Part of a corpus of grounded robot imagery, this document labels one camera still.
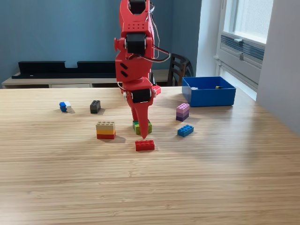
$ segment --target red robot arm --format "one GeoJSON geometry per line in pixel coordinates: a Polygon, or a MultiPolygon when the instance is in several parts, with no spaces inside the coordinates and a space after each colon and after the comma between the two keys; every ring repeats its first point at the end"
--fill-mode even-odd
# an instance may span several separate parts
{"type": "Polygon", "coordinates": [[[150,0],[121,0],[121,38],[114,41],[115,50],[120,50],[116,58],[117,82],[123,84],[124,97],[143,138],[148,135],[148,107],[156,97],[149,73],[153,61],[162,61],[154,59],[155,49],[160,49],[154,45],[151,5],[154,7],[150,0]]]}

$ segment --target white lego brick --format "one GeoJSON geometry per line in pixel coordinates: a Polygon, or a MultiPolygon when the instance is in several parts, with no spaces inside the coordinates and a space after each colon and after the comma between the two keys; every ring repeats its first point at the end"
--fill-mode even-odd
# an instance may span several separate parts
{"type": "Polygon", "coordinates": [[[66,106],[67,112],[71,113],[72,112],[72,107],[71,106],[66,106]]]}
{"type": "Polygon", "coordinates": [[[64,102],[66,104],[66,107],[71,106],[69,102],[64,102]]]}

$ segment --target blue plastic bin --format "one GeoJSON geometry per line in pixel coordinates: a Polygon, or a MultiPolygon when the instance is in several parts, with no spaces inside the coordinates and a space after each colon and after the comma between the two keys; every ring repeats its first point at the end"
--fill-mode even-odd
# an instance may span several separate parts
{"type": "Polygon", "coordinates": [[[236,88],[220,76],[184,77],[182,80],[182,93],[191,107],[233,105],[235,92],[236,88]]]}

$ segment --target wooden chair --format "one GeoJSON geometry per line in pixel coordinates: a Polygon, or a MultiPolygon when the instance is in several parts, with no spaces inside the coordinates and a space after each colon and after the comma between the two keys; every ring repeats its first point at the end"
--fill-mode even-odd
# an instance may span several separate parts
{"type": "Polygon", "coordinates": [[[182,86],[182,78],[194,76],[191,62],[184,56],[172,54],[167,86],[182,86]]]}

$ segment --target purple lego brick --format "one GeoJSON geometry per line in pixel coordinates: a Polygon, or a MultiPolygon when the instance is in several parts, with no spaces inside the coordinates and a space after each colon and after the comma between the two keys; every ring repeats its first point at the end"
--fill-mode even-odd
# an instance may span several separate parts
{"type": "Polygon", "coordinates": [[[183,122],[183,121],[185,121],[188,117],[189,117],[189,114],[186,115],[185,117],[178,117],[178,116],[176,116],[176,120],[183,122]]]}
{"type": "Polygon", "coordinates": [[[185,113],[180,113],[180,112],[177,112],[176,113],[176,116],[177,117],[181,117],[181,118],[184,118],[186,115],[189,114],[189,110],[187,110],[185,113]]]}
{"type": "Polygon", "coordinates": [[[186,103],[181,104],[176,109],[177,113],[185,113],[186,111],[189,111],[189,104],[186,103]]]}

